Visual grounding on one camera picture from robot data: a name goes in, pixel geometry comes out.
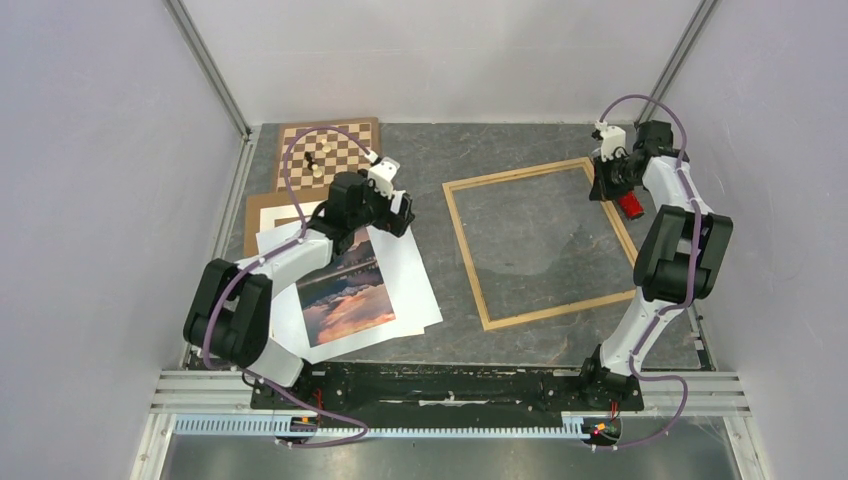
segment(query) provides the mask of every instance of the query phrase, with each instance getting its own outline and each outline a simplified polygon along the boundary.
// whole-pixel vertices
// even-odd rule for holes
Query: robotic arm
[[[600,122],[596,128],[593,136],[601,141],[601,147],[592,159],[595,180],[589,199],[614,200],[641,185],[651,193],[657,209],[633,269],[637,286],[633,301],[618,328],[586,359],[581,370],[584,398],[607,403],[626,400],[636,390],[634,373],[641,371],[645,354],[680,313],[667,307],[686,300],[695,213],[677,174],[679,152],[672,147],[670,124],[650,121],[640,125],[629,154],[621,128]],[[693,185],[688,158],[683,160],[681,173]],[[691,190],[702,214],[694,298],[703,299],[715,284],[733,222],[714,213],[694,186]]]
[[[215,304],[224,288],[247,265],[259,261],[227,298],[212,330],[210,353],[280,386],[294,384],[303,360],[269,336],[271,300],[306,274],[323,268],[346,252],[354,233],[374,226],[396,237],[415,219],[412,199],[395,191],[392,179],[399,165],[376,157],[369,170],[336,174],[327,200],[315,209],[305,231],[283,244],[293,246],[279,255],[263,255],[236,263],[211,261],[203,272],[183,338],[202,347]]]

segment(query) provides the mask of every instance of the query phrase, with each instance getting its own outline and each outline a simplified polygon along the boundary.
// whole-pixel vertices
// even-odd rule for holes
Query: square wooden frame
[[[591,185],[595,177],[595,172],[592,167],[592,162],[586,157],[577,158],[574,160],[564,160],[561,162],[548,163],[535,167],[520,168],[518,170],[510,170],[507,172],[483,175],[481,177],[467,178],[464,180],[456,180],[453,182],[447,182],[442,184],[442,188],[445,191],[445,198],[448,202],[448,209],[450,210],[453,228],[456,232],[457,241],[459,242],[459,251],[462,254],[463,262],[465,262],[465,270],[468,273],[468,281],[471,283],[471,291],[474,295],[474,302],[477,304],[477,311],[480,314],[480,321],[483,323],[483,330],[493,330],[496,328],[509,327],[521,323],[550,318],[556,315],[574,313],[580,310],[586,310],[588,308],[610,305],[613,303],[630,300],[636,293],[636,290],[634,289],[628,290],[626,292],[613,293],[611,295],[605,295],[602,297],[590,298],[588,300],[581,300],[574,303],[568,303],[565,305],[560,305],[558,307],[551,307],[542,310],[537,310],[534,312],[522,313],[507,318],[493,320],[491,317],[489,317],[489,311],[486,307],[486,301],[483,299],[483,290],[480,286],[480,280],[477,278],[477,271],[474,268],[474,262],[471,259],[471,249],[468,246],[468,240],[466,239],[465,231],[462,228],[462,221],[459,217],[459,210],[456,207],[456,200],[454,199],[453,193],[458,190],[465,190],[468,188],[474,188],[483,185],[492,185],[501,182],[509,182],[512,180],[519,180],[522,178],[535,177],[538,175],[545,175],[548,173],[562,172],[565,170],[572,170],[578,168],[583,169],[583,172],[586,174],[586,177],[589,180],[589,185]],[[606,213],[607,218],[609,219],[610,224],[612,225],[612,228],[615,231],[615,235],[618,237],[618,240],[621,243],[621,247],[624,249],[624,253],[627,256],[627,260],[630,262],[630,266],[632,267],[636,262],[636,256],[639,253],[638,249],[633,244],[633,240],[630,238],[630,234],[627,233],[627,229],[624,227],[624,223],[622,223],[621,218],[618,216],[618,212],[615,210],[615,207],[612,205],[612,203],[601,202],[601,208],[603,208],[604,213]]]

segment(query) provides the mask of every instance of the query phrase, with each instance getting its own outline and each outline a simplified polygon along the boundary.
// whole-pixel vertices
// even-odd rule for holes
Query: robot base
[[[628,410],[634,402],[643,405],[639,380],[633,375],[620,375],[602,367],[600,345],[583,362],[580,379],[581,399],[595,409],[608,408],[612,402],[618,402],[620,410]]]
[[[587,396],[586,386],[576,371],[552,367],[324,362],[304,366],[291,391],[374,428],[557,427],[562,412],[610,411],[612,400]],[[290,408],[255,387],[251,408]],[[644,410],[638,382],[618,409]],[[348,426],[329,418],[321,425]]]

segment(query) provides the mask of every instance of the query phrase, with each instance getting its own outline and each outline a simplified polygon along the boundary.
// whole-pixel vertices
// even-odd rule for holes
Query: red component
[[[639,199],[636,198],[636,195],[633,195],[633,192],[628,193],[623,197],[619,197],[616,199],[618,206],[621,207],[621,211],[624,212],[624,216],[627,217],[628,220],[636,220],[645,214],[645,210],[642,209],[642,204],[639,203]]]

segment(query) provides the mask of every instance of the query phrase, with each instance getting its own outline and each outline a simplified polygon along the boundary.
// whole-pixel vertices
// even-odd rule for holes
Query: landscape photo
[[[310,347],[395,320],[365,229],[341,257],[297,282]]]

